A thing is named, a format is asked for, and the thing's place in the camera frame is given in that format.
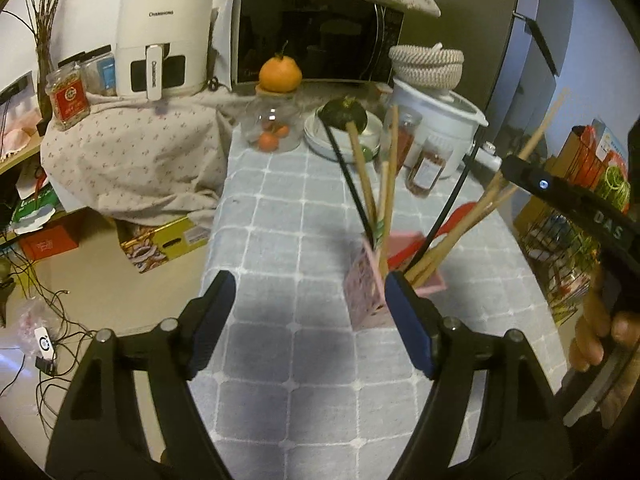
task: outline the white rice cooker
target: white rice cooker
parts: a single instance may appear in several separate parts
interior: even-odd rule
[[[397,77],[394,83],[391,104],[412,108],[422,115],[404,164],[412,167],[424,141],[429,139],[444,151],[453,151],[440,178],[451,176],[471,147],[478,126],[488,126],[486,117],[477,106],[450,90],[418,90]]]

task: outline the microwave oven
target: microwave oven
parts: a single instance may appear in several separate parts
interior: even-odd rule
[[[257,83],[283,48],[305,80],[387,83],[403,20],[380,0],[234,0],[232,87]]]

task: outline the plastic bag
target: plastic bag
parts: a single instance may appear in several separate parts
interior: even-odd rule
[[[49,338],[54,341],[62,320],[41,297],[25,300],[18,312],[20,316],[15,323],[18,346],[25,356],[35,359],[40,354],[40,347],[33,331],[43,326],[49,332]]]

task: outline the human hand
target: human hand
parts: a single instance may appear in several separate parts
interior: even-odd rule
[[[619,312],[613,322],[602,301],[601,293],[604,272],[598,266],[591,277],[591,286],[584,298],[584,313],[575,326],[575,338],[569,346],[569,362],[579,372],[585,372],[591,365],[598,365],[604,357],[600,342],[609,332],[613,339],[633,348],[640,339],[640,315],[633,312]],[[600,405],[602,424],[610,428],[631,395],[640,375],[640,356],[638,352],[626,366],[622,376]]]

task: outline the yellow box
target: yellow box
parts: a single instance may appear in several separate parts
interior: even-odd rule
[[[202,247],[210,231],[186,216],[160,227],[145,227],[116,220],[120,247],[138,272],[155,269],[170,260]]]

